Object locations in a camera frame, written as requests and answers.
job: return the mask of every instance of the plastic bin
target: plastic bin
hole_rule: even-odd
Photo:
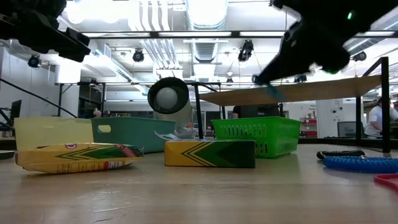
[[[148,118],[93,118],[95,143],[143,146],[144,153],[164,152],[164,140],[159,134],[174,134],[175,122]]]
[[[297,149],[300,121],[282,118],[241,118],[212,120],[217,139],[256,141],[256,156],[274,158]]]

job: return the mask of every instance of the wooden board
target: wooden board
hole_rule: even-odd
[[[280,85],[282,101],[266,94],[267,87],[201,94],[200,99],[220,106],[258,105],[306,100],[329,100],[362,96],[381,84],[381,76]]]
[[[396,224],[398,195],[374,184],[374,174],[326,169],[315,156],[350,149],[301,144],[257,159],[255,169],[165,167],[163,153],[124,169],[66,175],[0,161],[1,223]]]

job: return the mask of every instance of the white ball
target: white ball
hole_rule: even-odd
[[[171,109],[177,104],[178,96],[175,90],[165,87],[156,95],[156,102],[159,106],[165,109]]]

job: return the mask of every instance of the shelf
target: shelf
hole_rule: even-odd
[[[261,105],[306,100],[330,100],[362,96],[381,84],[381,76],[375,75],[342,80],[299,83],[275,86],[284,96],[276,99],[266,94],[267,87],[231,90],[200,95],[201,100],[220,106]]]

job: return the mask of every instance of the yellow box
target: yellow box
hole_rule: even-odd
[[[119,144],[63,144],[17,151],[16,164],[29,171],[68,174],[114,169],[141,159],[143,148]]]
[[[167,141],[166,166],[255,168],[254,141]]]

